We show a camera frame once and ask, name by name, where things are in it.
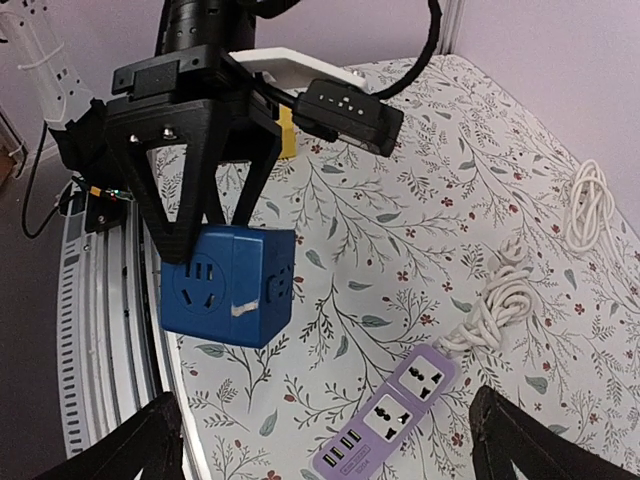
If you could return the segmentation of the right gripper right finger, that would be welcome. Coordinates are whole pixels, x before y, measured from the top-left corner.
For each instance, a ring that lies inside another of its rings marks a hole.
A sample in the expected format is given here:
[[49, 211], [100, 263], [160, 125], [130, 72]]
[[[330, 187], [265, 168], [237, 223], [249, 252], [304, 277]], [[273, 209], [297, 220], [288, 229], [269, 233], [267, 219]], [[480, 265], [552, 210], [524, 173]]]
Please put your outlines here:
[[469, 408], [477, 479], [634, 479], [631, 472], [580, 448], [489, 386]]

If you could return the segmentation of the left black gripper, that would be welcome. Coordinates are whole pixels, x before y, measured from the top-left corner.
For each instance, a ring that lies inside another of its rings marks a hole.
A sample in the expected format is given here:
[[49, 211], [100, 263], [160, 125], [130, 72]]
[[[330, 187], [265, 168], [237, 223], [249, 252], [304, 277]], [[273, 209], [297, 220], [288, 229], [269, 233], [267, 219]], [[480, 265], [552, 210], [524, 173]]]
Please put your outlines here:
[[[247, 226], [281, 151], [278, 108], [231, 55], [253, 52], [256, 21], [277, 1], [167, 1], [153, 57], [118, 68], [105, 139], [161, 259], [190, 260], [203, 214], [227, 223], [216, 183], [222, 163], [248, 163], [231, 224]], [[177, 217], [170, 221], [148, 159], [186, 147]]]

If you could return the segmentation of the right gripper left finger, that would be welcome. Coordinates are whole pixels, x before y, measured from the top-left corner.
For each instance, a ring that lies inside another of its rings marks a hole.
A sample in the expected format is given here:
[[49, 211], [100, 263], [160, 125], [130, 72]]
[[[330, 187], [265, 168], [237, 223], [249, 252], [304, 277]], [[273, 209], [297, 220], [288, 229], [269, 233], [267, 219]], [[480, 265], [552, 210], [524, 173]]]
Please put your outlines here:
[[73, 458], [40, 474], [46, 479], [182, 479], [182, 415], [163, 392], [118, 428]]

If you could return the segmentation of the yellow cube socket adapter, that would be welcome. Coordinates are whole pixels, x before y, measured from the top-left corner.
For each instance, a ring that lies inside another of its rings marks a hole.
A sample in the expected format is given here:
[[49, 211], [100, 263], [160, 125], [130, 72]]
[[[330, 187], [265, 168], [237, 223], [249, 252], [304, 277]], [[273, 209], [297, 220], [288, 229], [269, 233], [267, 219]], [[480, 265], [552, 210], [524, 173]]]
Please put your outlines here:
[[279, 119], [277, 121], [281, 127], [281, 152], [280, 160], [295, 158], [297, 155], [297, 138], [293, 122], [293, 114], [290, 108], [281, 105], [279, 107]]

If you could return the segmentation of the purple power strip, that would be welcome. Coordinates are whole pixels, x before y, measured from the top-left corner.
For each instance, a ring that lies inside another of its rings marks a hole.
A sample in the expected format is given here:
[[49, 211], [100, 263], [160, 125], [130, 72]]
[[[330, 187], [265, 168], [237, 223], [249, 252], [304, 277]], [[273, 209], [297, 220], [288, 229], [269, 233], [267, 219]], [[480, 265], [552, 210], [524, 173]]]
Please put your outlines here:
[[456, 365], [421, 344], [395, 368], [354, 417], [314, 456], [323, 479], [370, 479], [400, 448], [456, 376]]

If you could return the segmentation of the blue cube socket adapter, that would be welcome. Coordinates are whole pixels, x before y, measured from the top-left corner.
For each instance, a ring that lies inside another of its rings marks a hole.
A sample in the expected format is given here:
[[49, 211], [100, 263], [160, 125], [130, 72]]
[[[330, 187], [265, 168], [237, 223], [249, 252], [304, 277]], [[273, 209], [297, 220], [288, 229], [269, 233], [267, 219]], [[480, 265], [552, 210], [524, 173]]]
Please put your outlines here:
[[206, 225], [188, 262], [161, 266], [161, 327], [261, 349], [290, 322], [294, 266], [292, 230]]

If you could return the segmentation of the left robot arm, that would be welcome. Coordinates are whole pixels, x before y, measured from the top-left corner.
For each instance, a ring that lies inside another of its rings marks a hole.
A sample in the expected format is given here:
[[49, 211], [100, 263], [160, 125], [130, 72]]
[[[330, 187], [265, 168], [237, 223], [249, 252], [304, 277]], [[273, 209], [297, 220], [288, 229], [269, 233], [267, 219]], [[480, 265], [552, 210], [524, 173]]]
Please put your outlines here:
[[161, 258], [187, 261], [203, 221], [225, 222], [215, 184], [222, 163], [249, 173], [232, 224], [249, 222], [281, 149], [277, 101], [230, 55], [250, 47], [255, 22], [282, 2], [167, 1], [153, 57], [115, 70], [110, 101], [72, 65], [43, 1], [5, 1], [1, 32], [33, 81], [64, 165], [108, 192], [90, 200], [89, 233], [122, 224], [129, 191]]

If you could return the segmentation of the floral table mat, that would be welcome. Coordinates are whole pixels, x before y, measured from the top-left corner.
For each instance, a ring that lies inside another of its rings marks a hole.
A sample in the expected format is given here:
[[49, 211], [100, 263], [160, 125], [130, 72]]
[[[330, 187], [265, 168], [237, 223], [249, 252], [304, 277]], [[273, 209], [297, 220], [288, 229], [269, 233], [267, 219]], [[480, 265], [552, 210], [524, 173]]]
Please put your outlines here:
[[521, 239], [535, 312], [456, 377], [381, 479], [469, 479], [468, 407], [482, 385], [554, 433], [639, 469], [639, 233], [566, 244], [577, 161], [470, 62], [435, 58], [393, 100], [389, 158], [297, 137], [252, 222], [296, 233], [290, 324], [252, 350], [178, 336], [189, 431], [209, 479], [311, 479], [324, 446], [410, 349], [469, 315], [500, 244]]

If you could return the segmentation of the aluminium front rail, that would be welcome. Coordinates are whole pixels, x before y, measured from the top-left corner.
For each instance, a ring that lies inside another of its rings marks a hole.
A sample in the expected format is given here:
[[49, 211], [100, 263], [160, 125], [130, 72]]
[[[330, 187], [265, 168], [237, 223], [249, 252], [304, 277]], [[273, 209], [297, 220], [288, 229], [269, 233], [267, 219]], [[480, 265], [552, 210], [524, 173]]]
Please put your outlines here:
[[95, 196], [73, 179], [65, 216], [57, 293], [57, 374], [66, 454], [89, 449], [161, 390], [144, 312], [137, 208], [125, 222], [88, 233]]

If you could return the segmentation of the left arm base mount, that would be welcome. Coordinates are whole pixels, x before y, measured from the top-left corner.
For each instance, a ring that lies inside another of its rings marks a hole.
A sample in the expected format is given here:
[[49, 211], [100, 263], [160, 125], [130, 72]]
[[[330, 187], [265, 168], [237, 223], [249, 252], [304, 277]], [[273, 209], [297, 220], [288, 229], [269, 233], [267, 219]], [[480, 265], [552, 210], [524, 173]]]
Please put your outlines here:
[[125, 223], [128, 205], [134, 200], [130, 192], [101, 189], [97, 186], [89, 186], [85, 190], [87, 193], [86, 233], [106, 232]]

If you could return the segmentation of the right aluminium corner post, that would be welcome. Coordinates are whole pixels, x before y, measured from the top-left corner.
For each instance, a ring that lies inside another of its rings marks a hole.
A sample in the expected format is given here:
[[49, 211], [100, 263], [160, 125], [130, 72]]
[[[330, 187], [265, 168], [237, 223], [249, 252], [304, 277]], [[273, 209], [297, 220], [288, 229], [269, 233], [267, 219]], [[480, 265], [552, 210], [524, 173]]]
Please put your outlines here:
[[464, 15], [466, 0], [442, 0], [441, 28], [436, 48], [437, 55], [448, 55], [455, 52]]

